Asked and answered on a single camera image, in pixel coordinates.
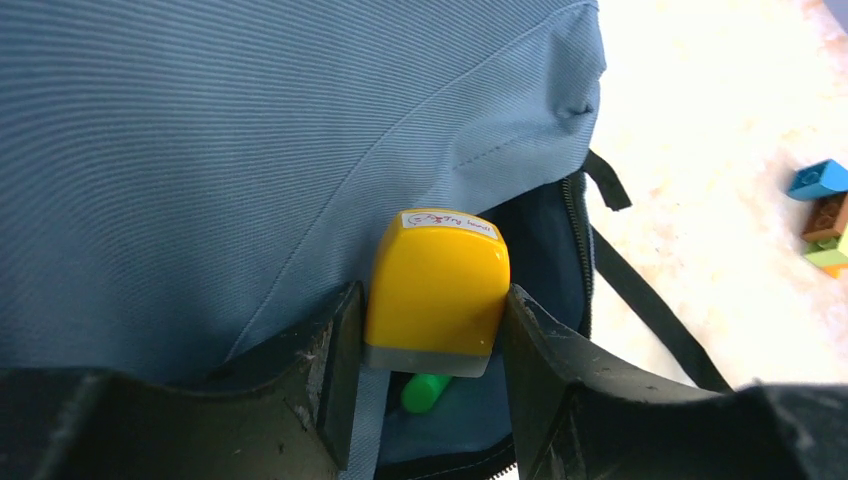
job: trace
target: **blue backpack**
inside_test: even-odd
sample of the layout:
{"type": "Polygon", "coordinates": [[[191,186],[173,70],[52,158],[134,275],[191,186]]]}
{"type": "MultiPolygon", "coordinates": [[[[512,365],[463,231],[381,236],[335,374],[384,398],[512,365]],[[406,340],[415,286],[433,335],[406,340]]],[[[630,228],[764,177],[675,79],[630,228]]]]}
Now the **blue backpack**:
{"type": "MultiPolygon", "coordinates": [[[[156,384],[210,371],[367,280],[396,212],[442,207],[495,223],[513,282],[586,337],[605,258],[601,273],[626,277],[611,283],[656,314],[693,379],[727,388],[588,223],[587,173],[611,207],[627,204],[588,150],[605,68],[596,1],[0,0],[0,12],[0,366],[156,384]]],[[[340,478],[514,468],[498,353],[426,416],[397,408],[403,381],[361,369],[340,478]]]]}

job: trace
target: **black strap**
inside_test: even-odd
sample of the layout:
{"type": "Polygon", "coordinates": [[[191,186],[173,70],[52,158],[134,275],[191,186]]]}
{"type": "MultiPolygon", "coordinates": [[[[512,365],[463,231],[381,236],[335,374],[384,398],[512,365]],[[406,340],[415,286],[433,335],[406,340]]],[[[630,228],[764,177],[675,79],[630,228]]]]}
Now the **black strap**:
{"type": "Polygon", "coordinates": [[[618,174],[606,160],[592,150],[586,155],[583,171],[598,185],[607,208],[617,212],[633,205],[621,180],[618,179],[618,174]]]}
{"type": "MultiPolygon", "coordinates": [[[[606,160],[590,150],[583,169],[597,183],[607,207],[620,210],[631,205],[618,175],[606,160]]],[[[732,391],[704,347],[657,292],[594,228],[592,234],[598,272],[654,332],[695,385],[715,392],[732,391]]]]}
{"type": "Polygon", "coordinates": [[[686,330],[657,292],[597,230],[593,228],[592,233],[598,272],[660,339],[686,375],[703,389],[732,391],[704,347],[686,330]]]}

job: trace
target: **open zipper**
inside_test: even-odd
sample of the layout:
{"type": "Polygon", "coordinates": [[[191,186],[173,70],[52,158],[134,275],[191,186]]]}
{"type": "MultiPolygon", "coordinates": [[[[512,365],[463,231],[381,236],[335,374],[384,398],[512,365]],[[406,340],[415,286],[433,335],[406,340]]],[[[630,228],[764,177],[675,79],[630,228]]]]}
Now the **open zipper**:
{"type": "MultiPolygon", "coordinates": [[[[584,194],[586,178],[582,170],[560,181],[569,226],[575,236],[585,295],[585,309],[579,333],[592,330],[591,299],[594,290],[593,248],[584,194]]],[[[512,435],[479,452],[438,455],[410,460],[377,469],[375,480],[501,480],[518,468],[512,435]]]]}

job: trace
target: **toy block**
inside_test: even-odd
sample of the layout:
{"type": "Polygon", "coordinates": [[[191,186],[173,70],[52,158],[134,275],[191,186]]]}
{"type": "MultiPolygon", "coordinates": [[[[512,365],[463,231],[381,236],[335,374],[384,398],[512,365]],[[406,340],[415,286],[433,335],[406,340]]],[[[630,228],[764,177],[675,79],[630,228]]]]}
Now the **toy block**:
{"type": "Polygon", "coordinates": [[[848,193],[839,193],[816,200],[801,238],[817,242],[838,237],[848,225],[848,193]]]}
{"type": "Polygon", "coordinates": [[[842,270],[848,268],[848,263],[842,265],[832,265],[830,267],[822,267],[822,271],[833,278],[839,278],[842,270]]]}
{"type": "Polygon", "coordinates": [[[787,195],[795,200],[815,200],[848,192],[848,170],[834,160],[825,160],[799,170],[787,195]]]}
{"type": "Polygon", "coordinates": [[[819,268],[848,263],[848,235],[810,242],[804,258],[819,268]]]}

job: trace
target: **white floor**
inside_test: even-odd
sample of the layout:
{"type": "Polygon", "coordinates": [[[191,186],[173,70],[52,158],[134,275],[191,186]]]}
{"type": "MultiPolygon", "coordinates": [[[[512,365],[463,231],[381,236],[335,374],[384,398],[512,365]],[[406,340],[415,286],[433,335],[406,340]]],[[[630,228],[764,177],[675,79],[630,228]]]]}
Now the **white floor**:
{"type": "MultiPolygon", "coordinates": [[[[601,0],[608,70],[593,148],[634,207],[597,228],[736,387],[848,381],[848,275],[798,254],[792,170],[848,166],[848,37],[821,0],[601,0]]],[[[594,340],[688,381],[603,282],[594,340]]]]}

